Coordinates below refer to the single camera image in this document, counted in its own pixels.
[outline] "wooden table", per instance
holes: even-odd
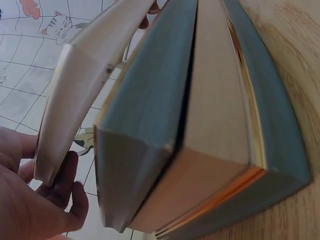
[[[293,105],[313,174],[281,203],[202,240],[320,239],[320,1],[239,0],[274,59]]]

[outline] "hand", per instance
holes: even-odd
[[[158,14],[160,11],[157,0],[154,1],[152,6],[150,7],[148,14]],[[139,29],[146,29],[149,27],[149,20],[147,18],[147,15],[143,18],[142,22],[140,23]]]
[[[83,185],[74,182],[78,155],[68,153],[53,187],[41,185],[33,191],[33,158],[37,137],[0,127],[0,234],[1,239],[44,240],[80,229],[89,203]],[[72,193],[72,207],[65,212]]]

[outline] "white book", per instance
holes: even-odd
[[[154,0],[119,0],[61,52],[43,114],[34,178],[54,182],[73,139]]]

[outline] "tiled floor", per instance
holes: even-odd
[[[36,135],[50,93],[50,82],[66,43],[58,41],[58,35],[49,35],[48,28],[55,28],[58,15],[70,18],[72,27],[85,24],[115,0],[33,0],[39,7],[40,16],[26,15],[23,1],[2,0],[0,21],[0,127]],[[160,8],[166,0],[158,0]],[[71,149],[78,152],[79,164],[76,180],[84,184],[89,199],[89,213],[83,228],[69,232],[75,240],[142,240],[144,234],[126,230],[123,234],[102,227],[95,179],[94,150],[91,128],[106,96],[114,85],[120,69],[115,69],[100,95],[93,103],[78,132],[85,141],[83,145],[74,142]],[[39,181],[30,183],[32,189]]]

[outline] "cat illustration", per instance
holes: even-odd
[[[77,152],[78,156],[86,155],[94,148],[94,128],[86,128],[84,132],[79,134],[73,141],[84,148],[84,150]]]
[[[34,0],[19,0],[22,5],[22,11],[26,16],[32,16],[33,19],[40,18],[40,9]]]
[[[69,42],[80,29],[85,28],[87,25],[88,23],[72,25],[71,17],[54,11],[54,17],[50,21],[49,26],[43,29],[41,33],[55,38],[56,44],[61,45],[64,42]]]

